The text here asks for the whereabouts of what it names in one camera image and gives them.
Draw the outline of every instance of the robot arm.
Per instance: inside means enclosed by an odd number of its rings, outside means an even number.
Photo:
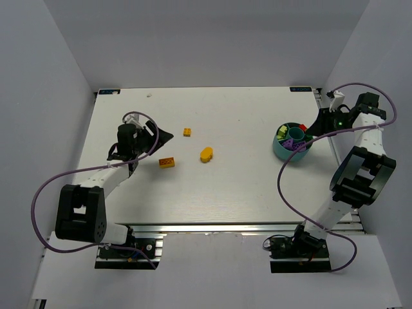
[[[110,165],[134,160],[152,148],[156,140],[156,129],[151,121],[147,121],[146,126],[153,134],[139,124],[137,115],[131,115],[118,127],[118,142],[109,150]],[[158,130],[158,143],[152,154],[173,137],[170,133]],[[126,243],[128,228],[107,222],[105,199],[134,173],[137,165],[138,162],[135,162],[101,169],[77,185],[65,185],[60,194],[56,236],[89,243]]]
[[[384,123],[386,113],[378,108],[379,96],[372,93],[359,95],[355,107],[347,113],[340,110],[344,99],[342,93],[336,91],[328,96],[333,99],[330,107],[319,110],[316,121],[306,134],[320,136],[373,124],[377,128],[355,133],[355,145],[331,180],[330,196],[311,217],[325,229],[305,221],[296,227],[292,238],[272,239],[270,251],[274,259],[311,258],[326,248],[327,230],[352,210],[371,205],[396,167],[396,161],[388,158],[383,148],[383,129],[379,126]]]

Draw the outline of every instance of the teal cup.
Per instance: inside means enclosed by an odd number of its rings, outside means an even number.
[[[293,151],[288,150],[282,146],[283,142],[286,142],[288,139],[293,138],[294,142],[301,142],[305,140],[305,133],[301,128],[299,128],[299,124],[295,122],[288,122],[286,124],[283,124],[282,126],[286,126],[288,128],[288,132],[286,133],[286,138],[283,140],[278,140],[277,139],[277,133],[281,126],[276,130],[275,138],[273,139],[272,147],[273,147],[273,152],[275,155],[285,161],[289,156],[293,153]],[[291,162],[297,162],[301,160],[306,154],[309,152],[309,149],[311,148],[312,145],[309,145],[306,147],[305,151],[298,152],[297,154],[294,155],[294,157],[291,159]]]

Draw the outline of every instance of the white wall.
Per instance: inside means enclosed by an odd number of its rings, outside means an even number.
[[[0,308],[26,308],[42,254],[30,202],[43,181],[77,165],[93,94],[43,1],[2,1],[0,29]],[[63,182],[39,200],[44,235]]]
[[[367,82],[380,87],[394,100],[398,121],[384,131],[384,147],[397,160],[397,169],[378,200],[361,209],[366,230],[376,233],[385,252],[399,296],[412,308],[410,259],[412,145],[412,2],[372,0],[350,37],[326,83],[330,90],[346,82]],[[365,88],[346,88],[346,103],[354,104]],[[382,98],[380,106],[390,111]],[[338,136],[339,154],[345,157],[353,135]]]
[[[92,89],[322,86],[368,0],[45,0]]]

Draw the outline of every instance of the yellow block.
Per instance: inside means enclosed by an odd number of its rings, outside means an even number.
[[[183,136],[190,137],[191,134],[192,134],[192,129],[191,128],[185,127],[183,129]]]
[[[174,167],[174,158],[164,158],[159,159],[159,166],[161,169],[165,169],[167,167]]]
[[[213,149],[212,147],[206,147],[201,153],[200,153],[200,160],[203,163],[207,163],[213,158]]]

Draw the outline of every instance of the purple cable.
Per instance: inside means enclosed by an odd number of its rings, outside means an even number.
[[[150,150],[149,150],[148,153],[146,153],[145,155],[143,155],[143,156],[141,156],[141,157],[139,157],[139,158],[136,158],[136,159],[134,159],[134,160],[127,161],[127,162],[116,163],[116,164],[113,164],[113,165],[100,165],[100,166],[88,167],[88,168],[85,168],[85,169],[75,169],[75,170],[73,170],[73,171],[67,171],[67,172],[64,172],[64,173],[57,174],[57,175],[51,177],[50,179],[46,180],[46,181],[39,187],[39,189],[36,191],[36,193],[34,194],[34,197],[33,197],[33,200],[32,200],[32,206],[31,206],[31,209],[30,209],[30,216],[31,216],[31,219],[32,219],[32,225],[33,225],[33,229],[34,229],[34,232],[36,233],[37,238],[39,238],[40,242],[41,242],[47,249],[49,249],[49,250],[51,250],[51,251],[53,251],[53,252],[56,252],[56,253],[72,253],[72,252],[78,252],[78,251],[81,251],[81,250],[84,250],[84,249],[87,249],[87,248],[90,248],[90,247],[94,247],[94,246],[100,245],[100,244],[98,244],[98,243],[92,243],[92,244],[90,244],[90,245],[86,245],[86,246],[83,246],[83,247],[80,247],[80,248],[70,249],[70,250],[61,250],[61,249],[57,249],[57,248],[51,246],[51,245],[42,237],[42,235],[41,235],[41,233],[40,233],[40,230],[39,230],[39,228],[38,228],[38,226],[37,226],[37,222],[36,222],[36,218],[35,218],[35,206],[36,206],[36,201],[37,201],[37,199],[38,199],[41,191],[42,191],[50,182],[52,182],[52,181],[54,181],[54,180],[56,180],[56,179],[58,179],[58,178],[60,178],[60,177],[67,176],[67,175],[71,175],[71,174],[75,174],[75,173],[95,171],[95,170],[97,170],[97,169],[108,169],[108,168],[110,168],[110,167],[118,167],[118,166],[122,166],[122,165],[126,165],[126,164],[133,164],[133,163],[135,163],[135,162],[137,162],[137,161],[141,161],[141,160],[143,160],[144,158],[146,158],[147,156],[151,155],[151,153],[154,151],[154,149],[155,149],[155,147],[156,147],[156,145],[157,145],[157,143],[158,143],[158,141],[159,141],[159,128],[158,128],[156,122],[155,122],[151,117],[149,117],[149,116],[147,116],[146,114],[141,113],[141,112],[139,112],[139,111],[130,111],[130,112],[128,112],[127,114],[125,114],[125,115],[122,117],[122,121],[124,122],[124,119],[125,119],[128,115],[130,115],[130,114],[137,114],[137,115],[142,115],[143,117],[146,117],[147,119],[149,119],[149,120],[154,124],[154,127],[156,128],[156,140],[154,141],[154,144],[153,144],[152,148],[150,148]],[[134,250],[134,251],[138,251],[139,253],[141,253],[141,255],[143,255],[143,256],[148,260],[148,262],[152,265],[152,267],[153,267],[154,269],[156,269],[155,265],[150,261],[150,259],[149,259],[143,252],[141,252],[140,250],[135,249],[135,248],[124,248],[124,250]]]
[[[343,88],[343,87],[352,86],[352,85],[365,86],[365,87],[369,87],[369,88],[371,88],[371,89],[374,89],[374,90],[378,91],[379,93],[381,93],[384,97],[386,97],[386,99],[388,100],[388,102],[391,104],[391,107],[392,107],[392,110],[393,110],[393,118],[392,118],[391,121],[389,121],[389,122],[387,122],[387,123],[385,123],[385,124],[380,125],[380,127],[386,127],[386,126],[388,126],[388,125],[390,125],[390,124],[392,124],[392,123],[394,123],[394,122],[396,121],[396,119],[398,118],[398,112],[397,112],[397,108],[396,108],[395,104],[393,103],[393,101],[391,100],[391,98],[390,98],[386,93],[384,93],[384,92],[383,92],[382,90],[380,90],[379,88],[376,88],[375,86],[372,86],[372,85],[369,85],[369,84],[364,84],[364,83],[362,83],[362,82],[350,82],[350,83],[348,83],[348,84],[343,84],[342,86],[339,86],[339,87],[333,89],[332,92],[335,92],[335,91],[337,91],[338,89],[341,89],[341,88]],[[331,136],[334,136],[334,135],[336,135],[336,134],[347,133],[347,132],[355,132],[355,131],[358,131],[358,130],[365,130],[365,129],[375,129],[375,128],[376,128],[376,126],[364,126],[364,127],[355,127],[355,128],[352,128],[352,129],[338,130],[338,131],[334,131],[334,132],[331,132],[331,133],[327,133],[327,134],[318,136],[317,138],[314,138],[313,140],[310,140],[310,141],[306,142],[305,144],[300,145],[300,146],[289,156],[289,158],[287,158],[286,161],[283,163],[283,165],[282,165],[282,167],[281,167],[281,169],[280,169],[280,171],[279,171],[279,174],[278,174],[278,176],[277,176],[277,191],[279,192],[279,195],[280,195],[281,199],[284,201],[284,203],[286,204],[286,206],[289,207],[289,208],[290,208],[292,211],[294,211],[296,214],[300,215],[300,217],[306,219],[306,220],[309,221],[309,222],[312,222],[314,225],[317,225],[319,228],[321,228],[321,229],[323,229],[323,230],[326,230],[323,225],[321,225],[320,223],[317,223],[316,221],[312,220],[311,218],[309,218],[308,216],[306,216],[306,215],[303,214],[302,212],[298,211],[295,207],[293,207],[293,206],[286,200],[286,198],[283,196],[283,193],[282,193],[282,190],[281,190],[281,176],[282,176],[282,173],[283,173],[283,171],[285,170],[286,165],[290,162],[290,160],[294,157],[294,155],[296,155],[303,147],[307,147],[307,146],[309,146],[310,144],[316,142],[317,140],[321,140],[322,138],[325,138],[325,137],[331,137]],[[348,240],[348,241],[353,245],[353,255],[352,255],[352,257],[350,258],[350,260],[349,260],[345,265],[330,270],[330,272],[337,272],[337,271],[340,271],[340,270],[348,267],[348,266],[353,262],[353,260],[356,258],[356,255],[357,255],[357,253],[358,253],[358,248],[357,248],[357,246],[356,246],[356,243],[355,243],[352,239],[350,239],[348,236],[336,234],[336,233],[334,233],[334,232],[331,232],[330,230],[327,230],[327,233],[329,233],[330,235],[336,236],[336,237],[340,237],[340,238],[346,239],[346,240]]]

